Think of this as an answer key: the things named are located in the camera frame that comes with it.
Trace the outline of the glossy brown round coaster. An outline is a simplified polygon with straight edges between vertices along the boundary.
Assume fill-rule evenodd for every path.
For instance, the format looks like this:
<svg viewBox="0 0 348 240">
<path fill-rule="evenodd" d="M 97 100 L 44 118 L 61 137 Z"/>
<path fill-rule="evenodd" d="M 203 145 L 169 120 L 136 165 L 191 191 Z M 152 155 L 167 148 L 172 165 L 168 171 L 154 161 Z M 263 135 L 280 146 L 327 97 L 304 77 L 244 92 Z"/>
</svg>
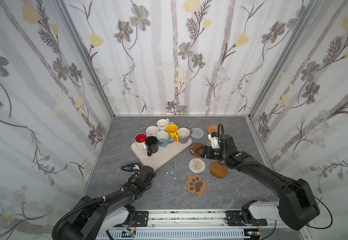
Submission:
<svg viewBox="0 0 348 240">
<path fill-rule="evenodd" d="M 202 153 L 202 148 L 203 148 L 203 144 L 201 143 L 194 143 L 191 145 L 190 148 L 190 153 L 195 156 L 196 158 L 200 157 L 200 153 Z"/>
</svg>

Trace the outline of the white patterned round coaster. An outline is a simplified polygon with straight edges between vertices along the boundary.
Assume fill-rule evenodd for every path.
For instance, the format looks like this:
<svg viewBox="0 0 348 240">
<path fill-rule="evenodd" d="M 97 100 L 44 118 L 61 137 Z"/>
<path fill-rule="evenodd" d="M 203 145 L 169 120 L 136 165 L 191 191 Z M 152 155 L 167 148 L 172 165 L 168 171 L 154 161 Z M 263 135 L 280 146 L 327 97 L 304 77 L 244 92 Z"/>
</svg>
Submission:
<svg viewBox="0 0 348 240">
<path fill-rule="evenodd" d="M 189 162 L 189 169 L 191 172 L 199 174 L 206 168 L 205 162 L 199 158 L 194 158 Z"/>
</svg>

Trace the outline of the blue woven round coaster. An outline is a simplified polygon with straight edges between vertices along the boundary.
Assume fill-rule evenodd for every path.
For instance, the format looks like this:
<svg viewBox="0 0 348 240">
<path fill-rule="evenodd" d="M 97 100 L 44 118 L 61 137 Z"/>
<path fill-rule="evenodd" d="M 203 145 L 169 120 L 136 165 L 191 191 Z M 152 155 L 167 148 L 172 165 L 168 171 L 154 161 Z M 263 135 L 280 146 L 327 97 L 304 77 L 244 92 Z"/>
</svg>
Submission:
<svg viewBox="0 0 348 240">
<path fill-rule="evenodd" d="M 201 139 L 204 137 L 205 133 L 202 129 L 200 128 L 193 128 L 190 130 L 190 136 L 193 138 L 193 139 Z"/>
</svg>

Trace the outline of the plain round wooden coaster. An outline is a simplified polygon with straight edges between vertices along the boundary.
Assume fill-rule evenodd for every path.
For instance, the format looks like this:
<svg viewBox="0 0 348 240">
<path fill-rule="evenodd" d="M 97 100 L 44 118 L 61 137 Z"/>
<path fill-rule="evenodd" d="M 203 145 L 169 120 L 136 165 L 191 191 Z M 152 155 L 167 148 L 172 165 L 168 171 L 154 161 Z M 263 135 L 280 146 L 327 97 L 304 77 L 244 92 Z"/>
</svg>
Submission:
<svg viewBox="0 0 348 240">
<path fill-rule="evenodd" d="M 210 172 L 216 178 L 224 178 L 228 174 L 228 168 L 221 162 L 215 161 L 210 165 Z"/>
</svg>

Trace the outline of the rattan woven round coaster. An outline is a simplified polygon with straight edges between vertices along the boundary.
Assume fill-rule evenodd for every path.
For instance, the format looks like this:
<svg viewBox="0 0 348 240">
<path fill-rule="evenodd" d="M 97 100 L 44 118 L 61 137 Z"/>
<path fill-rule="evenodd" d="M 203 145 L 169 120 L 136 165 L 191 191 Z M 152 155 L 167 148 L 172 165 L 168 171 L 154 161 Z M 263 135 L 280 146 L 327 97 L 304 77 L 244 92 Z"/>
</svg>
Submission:
<svg viewBox="0 0 348 240">
<path fill-rule="evenodd" d="M 207 132 L 208 132 L 208 134 L 218 133 L 218 126 L 216 126 L 216 125 L 208 126 L 207 127 Z"/>
</svg>

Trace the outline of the beige serving tray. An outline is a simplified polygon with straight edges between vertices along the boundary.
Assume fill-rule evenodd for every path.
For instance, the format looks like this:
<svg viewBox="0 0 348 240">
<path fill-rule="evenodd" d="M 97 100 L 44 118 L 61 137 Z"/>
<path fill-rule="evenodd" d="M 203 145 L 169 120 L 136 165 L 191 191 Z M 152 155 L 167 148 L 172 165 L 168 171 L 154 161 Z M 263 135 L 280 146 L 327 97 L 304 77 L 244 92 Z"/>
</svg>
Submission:
<svg viewBox="0 0 348 240">
<path fill-rule="evenodd" d="M 186 148 L 190 147 L 193 143 L 191 138 L 189 138 L 186 144 L 181 144 L 179 142 L 174 142 L 169 144 L 166 148 L 162 148 L 159 146 L 159 150 L 156 154 L 153 154 L 151 157 L 147 156 L 147 149 L 141 150 L 138 149 L 134 143 L 131 145 L 132 152 L 136 155 L 137 159 L 141 162 L 143 166 L 149 166 L 154 170 L 159 169 L 173 157 L 177 156 L 179 153 L 183 152 Z"/>
</svg>

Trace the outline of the purple mug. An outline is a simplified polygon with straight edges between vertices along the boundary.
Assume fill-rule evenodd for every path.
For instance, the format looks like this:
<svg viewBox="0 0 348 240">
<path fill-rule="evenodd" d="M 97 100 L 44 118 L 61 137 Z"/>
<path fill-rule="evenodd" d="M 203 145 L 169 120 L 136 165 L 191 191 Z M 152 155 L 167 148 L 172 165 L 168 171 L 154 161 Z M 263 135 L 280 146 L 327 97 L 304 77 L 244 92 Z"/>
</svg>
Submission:
<svg viewBox="0 0 348 240">
<path fill-rule="evenodd" d="M 186 144 L 190 138 L 190 130 L 187 128 L 180 128 L 177 131 L 177 134 L 179 136 L 179 143 Z"/>
</svg>

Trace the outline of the brown paw print coaster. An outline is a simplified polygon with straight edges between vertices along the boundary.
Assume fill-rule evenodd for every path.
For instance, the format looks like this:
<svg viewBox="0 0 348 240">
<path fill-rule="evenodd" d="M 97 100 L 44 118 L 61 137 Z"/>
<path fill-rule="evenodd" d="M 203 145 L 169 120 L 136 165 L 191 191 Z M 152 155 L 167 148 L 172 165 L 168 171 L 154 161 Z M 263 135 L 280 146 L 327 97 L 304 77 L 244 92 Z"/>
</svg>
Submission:
<svg viewBox="0 0 348 240">
<path fill-rule="evenodd" d="M 200 175 L 188 176 L 185 185 L 189 193 L 197 194 L 198 196 L 203 195 L 207 187 L 207 183 Z"/>
</svg>

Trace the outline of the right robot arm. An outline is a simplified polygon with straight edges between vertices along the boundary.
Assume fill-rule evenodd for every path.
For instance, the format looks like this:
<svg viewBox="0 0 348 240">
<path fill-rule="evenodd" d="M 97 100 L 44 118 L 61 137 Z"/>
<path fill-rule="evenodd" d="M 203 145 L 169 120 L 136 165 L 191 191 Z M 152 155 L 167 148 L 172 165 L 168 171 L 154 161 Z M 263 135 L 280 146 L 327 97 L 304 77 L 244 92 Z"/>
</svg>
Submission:
<svg viewBox="0 0 348 240">
<path fill-rule="evenodd" d="M 320 215 L 321 201 L 312 193 L 310 185 L 303 179 L 285 177 L 256 161 L 250 154 L 238 151 L 230 135 L 216 136 L 212 146 L 196 149 L 201 158 L 223 162 L 228 169 L 246 174 L 277 197 L 277 202 L 252 200 L 241 207 L 240 220 L 252 225 L 257 220 L 281 221 L 292 230 L 309 226 Z"/>
</svg>

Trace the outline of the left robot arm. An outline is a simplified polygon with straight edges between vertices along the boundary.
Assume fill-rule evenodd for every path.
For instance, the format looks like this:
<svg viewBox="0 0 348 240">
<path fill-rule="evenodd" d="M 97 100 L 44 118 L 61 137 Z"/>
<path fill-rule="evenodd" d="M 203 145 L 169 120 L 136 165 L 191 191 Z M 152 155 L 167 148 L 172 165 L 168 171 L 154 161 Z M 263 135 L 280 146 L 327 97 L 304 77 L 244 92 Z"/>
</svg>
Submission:
<svg viewBox="0 0 348 240">
<path fill-rule="evenodd" d="M 91 198 L 85 196 L 75 207 L 61 217 L 52 229 L 54 240 L 94 240 L 108 214 L 125 207 L 143 196 L 156 173 L 143 166 L 134 173 L 120 190 Z"/>
</svg>

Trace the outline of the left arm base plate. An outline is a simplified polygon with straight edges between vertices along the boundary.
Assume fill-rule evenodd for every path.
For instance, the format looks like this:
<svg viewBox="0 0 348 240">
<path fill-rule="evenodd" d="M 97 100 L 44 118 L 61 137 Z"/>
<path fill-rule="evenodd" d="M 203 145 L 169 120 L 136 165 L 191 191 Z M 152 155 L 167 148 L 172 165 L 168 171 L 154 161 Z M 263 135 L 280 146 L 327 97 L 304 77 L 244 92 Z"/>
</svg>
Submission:
<svg viewBox="0 0 348 240">
<path fill-rule="evenodd" d="M 128 228 L 147 227 L 149 220 L 148 211 L 136 211 L 132 221 L 127 225 Z"/>
</svg>

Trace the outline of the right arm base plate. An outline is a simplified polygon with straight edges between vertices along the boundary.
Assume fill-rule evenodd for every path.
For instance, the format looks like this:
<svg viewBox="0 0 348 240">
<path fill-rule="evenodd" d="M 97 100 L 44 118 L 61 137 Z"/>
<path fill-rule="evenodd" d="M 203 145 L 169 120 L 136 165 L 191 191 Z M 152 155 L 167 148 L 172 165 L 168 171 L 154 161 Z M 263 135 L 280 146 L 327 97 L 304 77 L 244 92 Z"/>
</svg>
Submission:
<svg viewBox="0 0 348 240">
<path fill-rule="evenodd" d="M 254 219 L 248 211 L 226 211 L 225 223 L 229 227 L 263 227 L 268 223 L 265 219 Z"/>
</svg>

